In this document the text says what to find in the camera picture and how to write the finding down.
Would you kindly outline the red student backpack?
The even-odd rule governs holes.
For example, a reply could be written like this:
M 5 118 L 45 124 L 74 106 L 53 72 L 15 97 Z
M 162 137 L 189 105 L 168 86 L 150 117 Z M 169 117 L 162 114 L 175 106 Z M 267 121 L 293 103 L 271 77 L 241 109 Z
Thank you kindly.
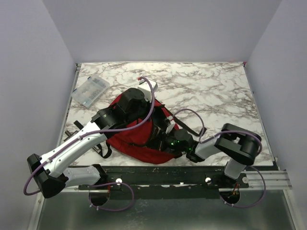
M 128 125 L 129 127 L 133 127 L 132 130 L 117 133 L 106 141 L 108 151 L 104 157 L 110 157 L 112 154 L 112 149 L 116 149 L 119 152 L 138 159 L 142 162 L 152 164 L 161 164 L 168 162 L 171 159 L 181 157 L 185 152 L 171 153 L 168 151 L 162 151 L 162 144 L 158 149 L 153 149 L 147 144 L 154 125 L 166 130 L 167 124 L 165 119 L 168 116 L 174 117 L 173 114 L 168 109 L 166 109 L 164 104 L 160 103 L 159 101 L 155 101 L 153 112 L 150 118 L 143 125 L 134 128 L 134 125 L 141 122 L 141 120 L 138 119 Z M 196 134 L 195 131 L 190 129 L 186 124 L 181 122 L 176 117 L 174 117 L 174 120 L 177 123 L 177 127 L 175 127 L 173 130 L 183 128 L 187 130 L 187 132 L 190 133 L 192 137 Z

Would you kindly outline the dark brown book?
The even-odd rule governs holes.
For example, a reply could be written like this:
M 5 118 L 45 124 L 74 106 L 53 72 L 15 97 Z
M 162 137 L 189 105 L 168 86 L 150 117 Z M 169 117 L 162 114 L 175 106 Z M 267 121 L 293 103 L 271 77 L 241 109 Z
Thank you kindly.
M 150 138 L 148 139 L 148 146 L 155 149 L 159 148 L 165 137 L 165 130 L 156 125 L 153 126 Z

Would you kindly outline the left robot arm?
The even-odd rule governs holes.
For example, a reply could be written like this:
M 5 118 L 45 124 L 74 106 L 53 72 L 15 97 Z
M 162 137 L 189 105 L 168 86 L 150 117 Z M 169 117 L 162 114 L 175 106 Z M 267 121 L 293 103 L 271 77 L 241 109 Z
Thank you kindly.
M 128 125 L 143 125 L 154 110 L 154 90 L 129 88 L 119 96 L 119 101 L 100 109 L 91 120 L 68 141 L 41 156 L 32 154 L 27 158 L 31 175 L 44 198 L 59 194 L 72 185 L 72 179 L 65 175 L 66 169 L 93 146 L 107 141 L 117 133 L 130 131 Z

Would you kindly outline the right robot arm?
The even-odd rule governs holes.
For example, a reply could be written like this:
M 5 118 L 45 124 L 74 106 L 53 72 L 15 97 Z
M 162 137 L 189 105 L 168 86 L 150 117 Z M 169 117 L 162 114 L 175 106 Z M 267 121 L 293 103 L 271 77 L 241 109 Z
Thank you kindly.
M 262 151 L 262 143 L 258 134 L 226 123 L 219 133 L 204 141 L 195 141 L 185 129 L 167 133 L 162 139 L 161 150 L 185 152 L 186 157 L 195 163 L 223 152 L 230 157 L 230 161 L 221 175 L 221 183 L 230 188 L 237 184 L 246 166 L 254 164 L 255 158 Z

